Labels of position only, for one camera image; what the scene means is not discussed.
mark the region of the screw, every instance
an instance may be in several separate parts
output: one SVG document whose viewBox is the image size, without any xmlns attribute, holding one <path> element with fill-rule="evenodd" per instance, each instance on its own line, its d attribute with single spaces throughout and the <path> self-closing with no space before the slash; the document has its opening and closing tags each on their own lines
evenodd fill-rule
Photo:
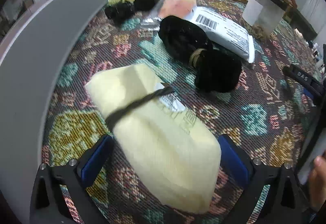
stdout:
<svg viewBox="0 0 326 224">
<path fill-rule="evenodd" d="M 70 166 L 75 166 L 77 164 L 77 160 L 76 159 L 71 159 L 71 160 L 68 161 L 68 164 Z"/>
<path fill-rule="evenodd" d="M 291 169 L 292 166 L 290 163 L 286 162 L 286 163 L 284 163 L 284 167 L 287 169 Z"/>
<path fill-rule="evenodd" d="M 254 162 L 255 165 L 260 165 L 261 164 L 260 159 L 254 159 L 253 162 Z"/>
<path fill-rule="evenodd" d="M 42 164 L 40 165 L 40 169 L 41 169 L 41 170 L 44 170 L 44 169 L 46 168 L 46 165 L 47 165 L 46 163 L 42 163 Z"/>
</svg>

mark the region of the trash bin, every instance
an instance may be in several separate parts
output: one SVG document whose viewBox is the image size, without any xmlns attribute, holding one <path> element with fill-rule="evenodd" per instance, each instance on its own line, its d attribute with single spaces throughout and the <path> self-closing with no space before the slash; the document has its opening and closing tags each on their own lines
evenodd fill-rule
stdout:
<svg viewBox="0 0 326 224">
<path fill-rule="evenodd" d="M 240 24 L 257 40 L 266 41 L 287 7 L 287 2 L 283 0 L 249 0 Z"/>
</svg>

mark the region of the white plastic packaging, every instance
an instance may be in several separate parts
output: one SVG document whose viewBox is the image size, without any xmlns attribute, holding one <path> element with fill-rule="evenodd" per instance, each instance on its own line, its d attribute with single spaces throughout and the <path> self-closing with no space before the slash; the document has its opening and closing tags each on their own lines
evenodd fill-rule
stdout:
<svg viewBox="0 0 326 224">
<path fill-rule="evenodd" d="M 205 7 L 193 8 L 187 20 L 201 27 L 207 37 L 234 52 L 249 63 L 255 61 L 255 47 L 252 36 L 234 21 Z"/>
<path fill-rule="evenodd" d="M 85 87 L 106 119 L 163 88 L 161 82 L 139 64 L 98 72 Z M 169 94 L 147 102 L 122 117 L 113 133 L 143 184 L 162 204 L 191 213 L 209 210 L 220 145 L 176 97 Z"/>
</svg>

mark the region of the colorful rug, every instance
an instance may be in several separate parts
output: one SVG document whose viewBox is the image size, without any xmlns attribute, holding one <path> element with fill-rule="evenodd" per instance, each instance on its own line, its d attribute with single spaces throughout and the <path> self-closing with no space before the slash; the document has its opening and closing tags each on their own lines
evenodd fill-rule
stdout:
<svg viewBox="0 0 326 224">
<path fill-rule="evenodd" d="M 235 22 L 245 8 L 245 4 L 232 0 L 197 0 L 197 4 Z M 157 32 L 139 28 L 141 19 L 142 14 L 137 13 L 118 29 L 101 10 L 79 37 L 52 95 L 44 133 L 43 162 L 51 166 L 66 164 L 71 158 L 80 157 L 108 132 L 84 89 L 94 73 L 145 63 L 172 85 L 182 103 L 215 136 L 228 133 L 251 158 L 259 157 L 265 164 L 296 163 L 309 125 L 311 101 L 295 82 L 289 82 L 293 96 L 286 92 L 282 68 L 294 63 L 313 73 L 314 66 L 310 50 L 285 21 L 280 22 L 267 43 L 255 41 L 255 63 L 250 68 L 242 67 L 239 84 L 233 92 L 205 94 L 195 89 L 194 71 L 167 54 Z M 82 223 L 64 186 L 62 190 L 74 219 Z M 242 189 L 221 168 L 206 214 L 194 215 L 163 206 L 145 188 L 117 145 L 112 165 L 104 166 L 87 191 L 110 223 L 213 224 L 223 220 Z M 257 217 L 267 191 L 268 186 L 249 223 Z"/>
</svg>

